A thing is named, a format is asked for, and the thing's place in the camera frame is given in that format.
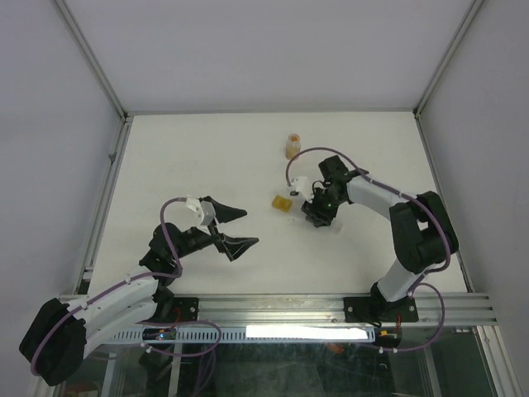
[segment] yellow sponge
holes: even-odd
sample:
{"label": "yellow sponge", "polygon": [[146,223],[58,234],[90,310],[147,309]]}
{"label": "yellow sponge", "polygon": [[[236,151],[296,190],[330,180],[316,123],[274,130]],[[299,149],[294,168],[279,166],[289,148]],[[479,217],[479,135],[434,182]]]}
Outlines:
{"label": "yellow sponge", "polygon": [[292,200],[277,195],[275,196],[274,201],[272,202],[272,207],[280,209],[284,213],[287,213],[292,207]]}

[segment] white tabletop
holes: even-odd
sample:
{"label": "white tabletop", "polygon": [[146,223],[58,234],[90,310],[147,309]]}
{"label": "white tabletop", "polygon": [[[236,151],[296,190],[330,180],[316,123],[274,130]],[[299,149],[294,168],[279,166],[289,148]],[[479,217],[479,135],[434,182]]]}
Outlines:
{"label": "white tabletop", "polygon": [[[161,205],[176,196],[211,195],[248,211],[221,224],[232,237],[258,237],[237,261],[210,246],[182,259],[181,294],[363,293],[382,277],[395,254],[389,222],[360,205],[343,204],[330,227],[304,220],[301,198],[283,213],[287,136],[302,148],[329,146],[407,192],[435,190],[410,112],[253,113],[136,116],[106,221],[90,290],[118,281],[149,250]],[[306,154],[291,176],[320,179],[317,164],[331,154]],[[184,230],[192,213],[172,204],[166,222]],[[466,291],[459,263],[428,276],[444,292]]]}

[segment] bottle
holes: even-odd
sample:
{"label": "bottle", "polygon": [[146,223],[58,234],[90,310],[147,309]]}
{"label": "bottle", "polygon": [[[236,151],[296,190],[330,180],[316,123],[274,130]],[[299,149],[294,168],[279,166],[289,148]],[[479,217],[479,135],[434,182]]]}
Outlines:
{"label": "bottle", "polygon": [[301,150],[301,141],[298,134],[290,134],[287,139],[287,159],[291,160]]}

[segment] bright white light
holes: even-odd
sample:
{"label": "bright white light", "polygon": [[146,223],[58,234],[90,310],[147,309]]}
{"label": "bright white light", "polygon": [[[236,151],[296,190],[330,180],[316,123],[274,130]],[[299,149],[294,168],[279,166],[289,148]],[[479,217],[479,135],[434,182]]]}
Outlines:
{"label": "bright white light", "polygon": [[246,337],[281,337],[326,341],[364,341],[368,334],[361,328],[315,328],[298,325],[249,325]]}

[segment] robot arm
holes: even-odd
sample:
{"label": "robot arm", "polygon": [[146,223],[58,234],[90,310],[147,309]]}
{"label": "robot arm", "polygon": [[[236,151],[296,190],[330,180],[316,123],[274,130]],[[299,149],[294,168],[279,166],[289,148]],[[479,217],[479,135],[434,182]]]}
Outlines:
{"label": "robot arm", "polygon": [[[181,200],[196,214],[196,227],[181,232],[172,223],[165,226],[179,257],[214,245],[230,261],[240,257],[258,238],[234,238],[219,233],[217,223],[244,217],[246,211],[222,205],[211,197]],[[149,252],[140,267],[125,275],[122,282],[82,298],[62,304],[46,302],[19,346],[29,361],[36,355],[35,369],[48,385],[68,379],[99,345],[142,320],[174,322],[175,297],[166,287],[173,280],[175,259],[161,231],[155,229]]]}
{"label": "robot arm", "polygon": [[[414,203],[372,184],[356,170],[349,171],[338,155],[319,164],[323,187],[309,188],[308,179],[296,178],[291,194],[305,198],[302,211],[314,227],[329,226],[343,203],[357,203],[388,219],[397,256],[388,273],[371,288],[369,307],[363,318],[379,321],[384,313],[406,303],[407,292],[425,273],[445,259],[445,248],[428,216]],[[440,223],[449,242],[450,253],[459,243],[438,194],[414,195]],[[427,222],[421,228],[420,223]]]}

